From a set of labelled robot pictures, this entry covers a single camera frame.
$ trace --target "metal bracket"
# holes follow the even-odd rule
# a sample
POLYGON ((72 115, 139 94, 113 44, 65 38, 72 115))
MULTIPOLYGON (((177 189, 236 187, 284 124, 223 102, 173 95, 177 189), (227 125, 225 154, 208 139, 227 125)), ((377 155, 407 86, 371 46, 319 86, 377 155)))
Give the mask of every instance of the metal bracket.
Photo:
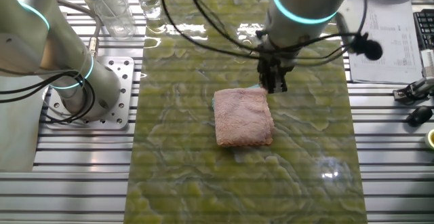
MULTIPOLYGON (((130 115, 130 101, 132 93, 132 83, 134 75, 134 60, 130 57, 98 57, 98 62, 112 69, 121 82, 121 91, 116 105, 108 111, 100 120, 89 122, 85 117, 78 119, 69 124, 47 124, 52 130, 124 130, 128 126, 128 116, 130 115)), ((50 107, 55 108, 58 112, 69 114, 60 100, 58 93, 52 89, 50 107)), ((64 117, 52 111, 47 110, 47 114, 56 118, 64 117)))

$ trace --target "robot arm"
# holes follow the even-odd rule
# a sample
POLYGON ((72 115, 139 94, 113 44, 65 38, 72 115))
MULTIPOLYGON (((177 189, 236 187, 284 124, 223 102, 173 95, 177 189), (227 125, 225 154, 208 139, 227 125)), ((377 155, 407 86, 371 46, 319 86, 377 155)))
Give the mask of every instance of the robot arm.
MULTIPOLYGON (((0 0, 0 12, 0 67, 20 73, 81 71, 97 101, 86 115, 90 120, 99 119, 117 102, 118 77, 91 55, 65 20, 57 0, 0 0)), ((71 113, 86 106, 84 93, 91 96, 90 89, 81 89, 73 77, 59 79, 52 87, 71 113)))
MULTIPOLYGON (((271 0, 265 19, 267 38, 262 48, 277 50, 290 47, 320 36, 328 22, 338 15, 343 32, 356 32, 358 22, 345 23, 348 13, 337 14, 344 0, 271 0)), ((258 65, 260 82, 269 93, 285 92, 285 74, 295 67, 295 59, 301 48, 285 54, 286 58, 275 58, 261 54, 258 65)))

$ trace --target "green marble mat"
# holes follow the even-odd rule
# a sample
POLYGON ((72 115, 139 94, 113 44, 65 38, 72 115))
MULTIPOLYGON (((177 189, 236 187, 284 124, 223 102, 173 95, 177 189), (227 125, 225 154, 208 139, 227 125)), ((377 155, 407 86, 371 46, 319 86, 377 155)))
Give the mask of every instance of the green marble mat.
MULTIPOLYGON (((237 50, 191 0, 168 1, 187 34, 237 50)), ((257 44, 268 0, 204 1, 233 37, 257 44)), ((330 24, 325 33, 336 31, 330 24)), ((149 22, 145 39, 125 224, 367 223, 342 59, 295 68, 288 92, 268 95, 271 146, 225 149, 216 144, 212 97, 258 83, 256 61, 196 48, 162 20, 149 22)))

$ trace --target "folded towel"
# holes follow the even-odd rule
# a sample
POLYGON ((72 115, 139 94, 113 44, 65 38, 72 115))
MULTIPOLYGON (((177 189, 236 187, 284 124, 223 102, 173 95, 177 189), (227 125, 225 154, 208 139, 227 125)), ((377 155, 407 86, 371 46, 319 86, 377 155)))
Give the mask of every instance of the folded towel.
POLYGON ((263 88, 236 88, 214 94, 217 144, 270 145, 273 118, 263 88))

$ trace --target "paper document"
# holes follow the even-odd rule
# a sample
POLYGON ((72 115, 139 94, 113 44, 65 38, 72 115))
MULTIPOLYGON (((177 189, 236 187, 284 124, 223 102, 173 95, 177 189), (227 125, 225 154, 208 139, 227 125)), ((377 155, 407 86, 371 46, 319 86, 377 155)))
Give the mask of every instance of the paper document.
MULTIPOLYGON (((359 7, 363 0, 347 0, 359 7)), ((350 54, 353 81, 376 83, 412 83, 422 78, 422 62, 410 0, 368 0, 368 15, 362 34, 380 43, 382 58, 369 60, 363 54, 350 54)))

